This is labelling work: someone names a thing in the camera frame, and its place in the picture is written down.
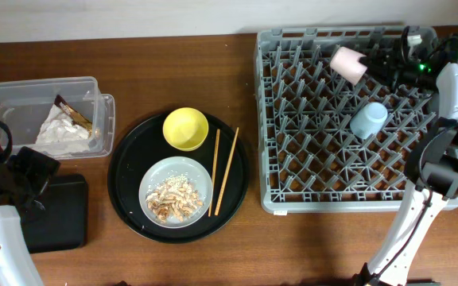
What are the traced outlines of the yellow bowl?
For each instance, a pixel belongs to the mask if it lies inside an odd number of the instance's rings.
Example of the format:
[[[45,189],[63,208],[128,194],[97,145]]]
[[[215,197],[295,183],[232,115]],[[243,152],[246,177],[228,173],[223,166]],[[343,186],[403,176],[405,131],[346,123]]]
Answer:
[[[172,111],[164,120],[162,133],[175,149],[190,152],[198,149],[208,136],[209,124],[206,116],[191,107]]]

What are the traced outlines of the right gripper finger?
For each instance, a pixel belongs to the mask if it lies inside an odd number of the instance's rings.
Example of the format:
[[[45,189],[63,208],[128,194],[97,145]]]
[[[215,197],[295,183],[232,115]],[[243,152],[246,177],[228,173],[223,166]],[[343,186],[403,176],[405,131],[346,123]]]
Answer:
[[[389,69],[386,67],[370,65],[367,66],[366,73],[384,86],[392,85],[392,77],[390,75]]]
[[[378,56],[363,56],[359,58],[359,62],[366,67],[381,67],[384,64],[384,60]]]

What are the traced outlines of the blue cup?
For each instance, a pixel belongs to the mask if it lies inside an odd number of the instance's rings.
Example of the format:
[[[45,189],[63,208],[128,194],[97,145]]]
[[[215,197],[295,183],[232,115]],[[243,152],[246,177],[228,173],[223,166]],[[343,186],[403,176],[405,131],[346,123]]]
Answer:
[[[388,117],[387,108],[379,102],[370,102],[358,111],[350,121],[351,132],[360,139],[377,134]]]

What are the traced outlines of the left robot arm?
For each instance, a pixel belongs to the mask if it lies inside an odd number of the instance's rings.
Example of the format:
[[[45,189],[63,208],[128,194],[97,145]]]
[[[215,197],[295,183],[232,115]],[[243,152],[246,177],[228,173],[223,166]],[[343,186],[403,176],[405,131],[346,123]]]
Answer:
[[[0,121],[0,285],[42,285],[21,228],[21,216],[57,173],[60,162],[31,148],[12,154],[13,138]]]

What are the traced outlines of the brown gold snack wrapper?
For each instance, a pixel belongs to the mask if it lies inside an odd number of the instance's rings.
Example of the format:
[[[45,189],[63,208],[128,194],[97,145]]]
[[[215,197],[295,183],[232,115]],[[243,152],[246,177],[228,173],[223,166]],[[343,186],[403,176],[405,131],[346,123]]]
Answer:
[[[92,134],[92,122],[73,109],[60,95],[55,97],[54,105],[65,112],[73,120],[74,124],[83,127],[89,134]]]

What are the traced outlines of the pink cup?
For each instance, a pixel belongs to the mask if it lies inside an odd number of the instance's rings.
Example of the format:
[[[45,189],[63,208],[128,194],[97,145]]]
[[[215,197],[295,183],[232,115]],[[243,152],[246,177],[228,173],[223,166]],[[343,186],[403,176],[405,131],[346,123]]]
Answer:
[[[332,56],[329,66],[349,83],[356,85],[367,71],[367,66],[359,61],[361,58],[364,58],[362,53],[340,47]]]

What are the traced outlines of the white napkin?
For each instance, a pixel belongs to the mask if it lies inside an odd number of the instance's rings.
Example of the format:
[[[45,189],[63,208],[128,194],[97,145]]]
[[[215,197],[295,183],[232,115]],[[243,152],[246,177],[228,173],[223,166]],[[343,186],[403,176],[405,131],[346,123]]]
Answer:
[[[52,105],[40,127],[34,149],[51,156],[86,152],[89,150],[89,137],[85,128],[75,124],[62,109]]]

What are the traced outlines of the grey plate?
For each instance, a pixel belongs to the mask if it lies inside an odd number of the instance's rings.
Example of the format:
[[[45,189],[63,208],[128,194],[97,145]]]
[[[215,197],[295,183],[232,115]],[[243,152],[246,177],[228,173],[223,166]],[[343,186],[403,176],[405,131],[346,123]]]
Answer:
[[[199,192],[204,205],[191,218],[187,218],[184,222],[179,222],[174,218],[170,218],[165,223],[159,222],[145,206],[146,195],[169,176],[180,174],[184,174],[189,178],[190,182]],[[142,177],[138,189],[139,203],[145,216],[155,225],[166,229],[185,228],[200,220],[207,214],[212,196],[212,178],[210,174],[203,165],[187,157],[169,157],[158,161]]]

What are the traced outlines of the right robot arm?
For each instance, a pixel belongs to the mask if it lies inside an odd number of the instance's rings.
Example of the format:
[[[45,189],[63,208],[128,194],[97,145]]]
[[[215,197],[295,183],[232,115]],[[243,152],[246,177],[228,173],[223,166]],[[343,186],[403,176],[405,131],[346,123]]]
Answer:
[[[368,74],[380,83],[437,94],[437,120],[406,160],[406,191],[381,249],[354,275],[353,285],[404,285],[434,219],[458,198],[458,35],[432,50],[412,54],[408,36],[382,55],[351,52],[336,68],[356,83]]]

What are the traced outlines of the wooden chopstick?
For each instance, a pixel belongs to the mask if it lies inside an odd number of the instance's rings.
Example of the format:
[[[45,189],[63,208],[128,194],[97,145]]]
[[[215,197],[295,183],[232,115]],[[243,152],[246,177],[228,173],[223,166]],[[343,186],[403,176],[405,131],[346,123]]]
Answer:
[[[215,216],[219,215],[221,204],[223,202],[223,195],[224,195],[225,188],[226,188],[226,185],[227,185],[227,178],[228,178],[229,172],[231,170],[231,164],[232,164],[234,153],[235,153],[235,146],[237,144],[238,135],[239,135],[239,127],[236,128],[235,135],[234,135],[234,138],[233,138],[233,141],[232,141],[232,144],[231,144],[231,150],[230,150],[230,153],[229,153],[229,157],[227,158],[227,165],[226,165],[226,168],[225,168],[225,171],[224,171],[223,181],[222,181],[220,192],[219,192],[219,197],[218,197],[218,200],[217,200],[217,204],[215,205],[215,213],[214,213]]]
[[[218,150],[219,150],[219,138],[220,138],[220,129],[216,130],[215,135],[215,146],[214,146],[214,154],[213,154],[213,162],[212,162],[212,190],[213,195],[215,194],[215,178],[216,178],[216,169],[217,169],[217,160],[218,160]],[[208,208],[208,217],[212,216],[212,201],[210,200],[210,205]]]

